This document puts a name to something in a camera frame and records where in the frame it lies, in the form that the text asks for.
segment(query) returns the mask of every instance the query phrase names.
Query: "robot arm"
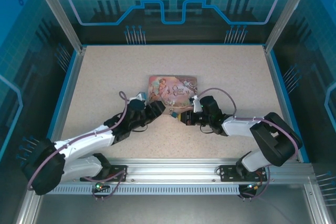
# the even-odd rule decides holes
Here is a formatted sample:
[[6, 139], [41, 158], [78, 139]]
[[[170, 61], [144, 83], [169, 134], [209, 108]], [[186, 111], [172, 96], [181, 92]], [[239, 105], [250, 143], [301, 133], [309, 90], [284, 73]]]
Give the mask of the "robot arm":
[[192, 101], [194, 111], [180, 114], [178, 118], [181, 122], [186, 125], [209, 125], [215, 134], [222, 136], [239, 135], [256, 140], [259, 149], [247, 153], [236, 164], [241, 177], [271, 164], [281, 166], [292, 157], [296, 147], [286, 135], [295, 142], [297, 150], [302, 147], [300, 137], [276, 113], [269, 113], [261, 119], [236, 118], [223, 114], [212, 96], [200, 100], [194, 97]]
[[95, 152], [126, 139], [137, 127], [144, 127], [153, 122], [164, 109], [161, 101], [146, 105], [144, 93], [139, 93], [135, 98], [130, 98], [125, 116], [118, 126], [110, 130], [120, 121], [122, 113], [81, 136], [54, 143], [48, 139], [41, 140], [24, 161], [21, 169], [30, 180], [40, 165], [49, 158], [32, 183], [38, 195], [46, 194], [60, 182], [74, 178], [89, 176], [97, 180], [105, 179], [111, 174], [111, 165], [102, 154]]

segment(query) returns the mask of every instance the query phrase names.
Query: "blue border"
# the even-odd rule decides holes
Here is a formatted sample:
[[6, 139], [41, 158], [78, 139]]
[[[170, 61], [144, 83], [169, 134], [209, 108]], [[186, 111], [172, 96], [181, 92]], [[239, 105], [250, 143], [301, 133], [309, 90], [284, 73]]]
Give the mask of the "blue border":
[[[289, 96], [288, 96], [288, 93], [287, 93], [287, 90], [286, 90], [286, 87], [285, 87], [285, 83], [283, 81], [283, 78], [282, 78], [282, 75], [281, 75], [281, 72], [280, 72], [280, 68], [279, 68], [279, 65], [278, 65], [278, 61], [275, 57], [273, 49], [271, 50], [270, 54], [271, 54], [272, 61], [273, 61], [274, 67], [275, 67], [275, 71], [276, 71], [278, 79], [279, 79], [281, 91], [284, 94], [283, 97], [285, 99], [285, 105], [288, 109], [289, 117], [291, 119], [293, 129], [299, 135], [299, 137], [302, 139], [302, 136], [301, 136], [301, 133], [300, 133], [300, 130], [299, 130], [299, 126], [298, 126], [298, 122], [296, 121], [294, 111], [293, 111], [293, 108], [292, 108], [292, 104], [290, 103]], [[306, 147], [304, 146], [303, 142], [302, 142], [302, 148], [299, 151], [301, 152], [303, 162], [304, 163], [309, 163], [309, 158], [308, 158], [308, 155], [307, 155]]]
[[4, 156], [4, 153], [5, 153], [5, 150], [7, 148], [7, 145], [9, 143], [9, 139], [11, 139], [11, 136], [12, 136], [12, 133], [14, 131], [14, 128], [16, 126], [16, 123], [17, 123], [17, 120], [19, 119], [19, 116], [21, 114], [21, 111], [22, 111], [22, 108], [23, 108], [23, 101], [22, 101], [22, 95], [21, 95], [21, 91], [20, 89], [13, 83], [11, 83], [10, 81], [8, 81], [3, 75], [0, 74], [0, 81], [3, 81], [7, 86], [9, 86], [10, 89], [12, 89], [16, 95], [17, 95], [17, 100], [19, 102], [19, 108], [17, 109], [16, 111], [16, 114], [15, 114], [15, 117], [10, 125], [10, 128], [7, 132], [7, 135], [6, 135], [6, 138], [5, 138], [5, 141], [1, 147], [1, 150], [0, 150], [0, 162], [1, 162], [1, 159], [2, 157]]
[[326, 108], [326, 111], [327, 111], [327, 114], [329, 116], [330, 122], [331, 122], [332, 126], [334, 127], [334, 130], [336, 131], [336, 121], [335, 121], [334, 115], [332, 114], [331, 109], [329, 107], [330, 93], [334, 89], [336, 89], [336, 82], [331, 84], [327, 89], [327, 93], [325, 95], [324, 107]]
[[71, 75], [71, 72], [72, 72], [72, 68], [74, 67], [74, 62], [75, 62], [76, 56], [77, 56], [77, 52], [74, 50], [74, 52], [72, 53], [70, 63], [69, 63], [67, 74], [65, 75], [65, 78], [64, 78], [64, 82], [63, 82], [63, 85], [62, 85], [61, 92], [60, 92], [58, 100], [57, 100], [55, 111], [54, 111], [53, 117], [52, 117], [51, 122], [50, 122], [49, 130], [48, 130], [48, 133], [47, 133], [47, 138], [48, 139], [51, 139], [51, 136], [53, 135], [55, 124], [56, 124], [56, 121], [57, 121], [57, 117], [58, 117], [58, 114], [59, 114], [59, 111], [60, 111], [60, 108], [61, 108], [61, 105], [62, 105], [62, 101], [63, 101], [64, 95], [65, 95], [65, 90], [67, 89], [67, 86], [68, 86], [68, 82], [69, 82], [69, 78], [70, 78], [70, 75]]
[[161, 0], [140, 0], [140, 5], [133, 5], [130, 6], [127, 11], [116, 21], [116, 22], [98, 22], [98, 23], [84, 23], [82, 22], [74, 3], [72, 2], [72, 0], [68, 0], [72, 11], [74, 12], [74, 15], [78, 21], [79, 24], [81, 24], [82, 26], [117, 26], [119, 25], [134, 9], [145, 9], [145, 4], [147, 3], [156, 3], [160, 5], [160, 10], [161, 10], [161, 22], [165, 25], [181, 25], [183, 23], [185, 23], [185, 19], [186, 19], [186, 5], [188, 3], [201, 3], [202, 4], [202, 8], [211, 8], [214, 11], [216, 11], [218, 13], [218, 15], [225, 20], [229, 25], [265, 25], [268, 23], [268, 21], [270, 20], [273, 11], [277, 5], [279, 0], [274, 0], [272, 7], [265, 19], [265, 21], [263, 22], [234, 22], [234, 21], [230, 21], [228, 19], [228, 17], [226, 17], [226, 15], [216, 6], [216, 5], [208, 5], [206, 4], [206, 0], [185, 0], [182, 4], [182, 19], [181, 21], [166, 21], [165, 20], [165, 16], [164, 16], [164, 4]]

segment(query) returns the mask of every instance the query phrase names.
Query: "white arm segment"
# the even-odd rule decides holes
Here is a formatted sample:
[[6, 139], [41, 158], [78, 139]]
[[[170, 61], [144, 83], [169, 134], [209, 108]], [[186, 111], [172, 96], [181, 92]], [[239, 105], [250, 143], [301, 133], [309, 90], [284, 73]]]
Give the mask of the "white arm segment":
[[[98, 128], [88, 133], [98, 132], [98, 131], [102, 131], [105, 129], [108, 129], [108, 127], [101, 125]], [[74, 140], [75, 138], [78, 138], [78, 136], [71, 138], [71, 139], [67, 139], [67, 140], [56, 141], [55, 148], [59, 149], [63, 145], [69, 143], [71, 140]], [[65, 155], [65, 166], [67, 166], [67, 164], [70, 163], [71, 161], [74, 161], [80, 157], [83, 157], [84, 155], [93, 154], [95, 153], [95, 150], [97, 149], [112, 145], [113, 141], [114, 141], [114, 136], [112, 135], [112, 131], [107, 131], [101, 134], [96, 134], [96, 135], [85, 137], [81, 140], [78, 140], [77, 142], [68, 146], [68, 148], [60, 151], [60, 154]]]
[[[259, 122], [260, 121], [240, 121], [231, 116], [222, 123], [222, 127], [225, 133], [229, 136], [238, 135], [253, 137], [250, 128]], [[270, 165], [259, 148], [244, 157], [241, 163], [249, 172], [254, 172], [261, 167]]]
[[64, 173], [60, 182], [66, 182], [74, 178], [95, 177], [101, 169], [101, 163], [96, 157], [80, 158], [68, 163], [64, 167]]
[[249, 136], [253, 137], [250, 128], [260, 121], [240, 121], [230, 116], [222, 123], [222, 128], [228, 136]]
[[267, 161], [267, 159], [265, 159], [263, 153], [259, 148], [247, 154], [247, 156], [243, 158], [241, 163], [249, 172], [254, 172], [259, 168], [266, 167], [271, 164]]

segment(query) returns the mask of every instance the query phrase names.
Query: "enclosure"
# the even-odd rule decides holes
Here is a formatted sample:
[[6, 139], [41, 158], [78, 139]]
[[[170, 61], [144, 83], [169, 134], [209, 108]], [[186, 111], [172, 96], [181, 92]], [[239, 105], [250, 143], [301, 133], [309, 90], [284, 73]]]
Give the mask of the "enclosure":
[[[1, 223], [334, 223], [336, 0], [0, 5]], [[128, 166], [106, 202], [78, 179], [44, 196], [26, 190], [27, 140], [91, 131], [122, 111], [120, 90], [147, 92], [153, 74], [196, 76], [199, 91], [223, 88], [239, 116], [276, 112], [304, 146], [297, 159], [270, 167], [260, 199], [243, 202], [239, 183], [215, 171], [257, 148], [254, 139], [204, 135], [165, 115], [99, 150]], [[211, 95], [232, 113], [229, 99]]]

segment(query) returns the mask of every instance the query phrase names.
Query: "metal frame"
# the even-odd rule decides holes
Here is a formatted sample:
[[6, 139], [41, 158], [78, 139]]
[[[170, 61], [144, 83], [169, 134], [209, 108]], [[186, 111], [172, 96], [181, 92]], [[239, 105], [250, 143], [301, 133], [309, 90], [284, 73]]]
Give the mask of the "metal frame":
[[[81, 62], [84, 56], [82, 44], [80, 43], [70, 21], [68, 20], [59, 0], [46, 0], [52, 12], [59, 21], [62, 29], [70, 40], [74, 49], [78, 52], [73, 71], [70, 75], [69, 84], [66, 88], [64, 100], [62, 102], [59, 116], [55, 125], [52, 140], [57, 140], [65, 123], [67, 111], [70, 106], [72, 94], [75, 89]], [[288, 22], [291, 14], [297, 7], [300, 0], [289, 0], [283, 12], [281, 13], [273, 31], [266, 42], [267, 55], [279, 38], [282, 30]], [[284, 98], [281, 96], [281, 89], [274, 70], [274, 64], [268, 57], [270, 72], [274, 81], [279, 102], [285, 120], [290, 123], [289, 112], [286, 110]], [[235, 164], [236, 159], [111, 159], [114, 164], [128, 165], [128, 176], [126, 185], [237, 185], [238, 183], [222, 183], [215, 171], [219, 165]], [[332, 223], [324, 204], [321, 191], [317, 184], [311, 164], [297, 162], [287, 162], [282, 167], [271, 167], [271, 185], [275, 184], [304, 184], [307, 194], [307, 202], [310, 206], [315, 223]], [[68, 183], [76, 186], [77, 181]], [[28, 191], [21, 211], [19, 213], [17, 224], [33, 223], [36, 216], [41, 197], [34, 192]]]
[[274, 25], [274, 28], [269, 35], [267, 41], [266, 41], [266, 52], [269, 53], [273, 49], [273, 46], [275, 45], [276, 41], [280, 37], [283, 29], [285, 28], [288, 20], [292, 16], [295, 9], [298, 7], [300, 0], [288, 0], [284, 9], [282, 10], [282, 13], [280, 17], [278, 18], [276, 24]]
[[66, 13], [64, 12], [61, 3], [59, 0], [46, 0], [47, 4], [49, 5], [51, 11], [53, 12], [54, 16], [56, 17], [57, 21], [61, 25], [64, 33], [68, 37], [71, 45], [73, 46], [74, 50], [76, 52], [81, 53], [82, 50], [82, 44], [73, 29]]
[[[75, 89], [76, 81], [79, 75], [80, 66], [83, 60], [83, 54], [78, 54], [74, 62], [73, 70], [69, 78], [69, 83], [66, 88], [64, 100], [62, 102], [55, 130], [52, 135], [52, 140], [57, 140], [62, 133], [63, 126], [66, 120], [66, 115], [69, 110], [71, 98]], [[273, 80], [276, 80], [274, 69], [271, 67], [270, 72]], [[277, 92], [281, 93], [281, 89], [276, 85]], [[237, 159], [234, 158], [205, 158], [205, 159], [109, 159], [113, 164], [123, 164], [128, 166], [127, 180], [123, 185], [132, 186], [132, 188], [140, 188], [145, 185], [154, 188], [161, 185], [185, 185], [189, 187], [199, 185], [202, 188], [224, 188], [226, 186], [234, 186], [238, 184], [247, 183], [224, 183], [220, 181], [220, 177], [216, 175], [215, 171], [219, 165], [234, 165]], [[312, 218], [318, 224], [333, 223], [328, 214], [327, 208], [324, 204], [321, 191], [317, 184], [314, 171], [311, 164], [299, 163], [295, 161], [288, 161], [281, 167], [270, 167], [271, 170], [271, 185], [282, 184], [302, 184], [307, 194], [307, 205], [312, 212]], [[80, 183], [79, 181], [72, 181], [70, 183], [63, 183], [60, 187], [76, 188], [83, 185], [90, 185], [89, 183]], [[70, 191], [61, 191], [58, 194], [73, 194]], [[37, 196], [33, 192], [28, 192], [24, 199], [23, 206], [17, 219], [17, 224], [33, 223], [41, 196]]]

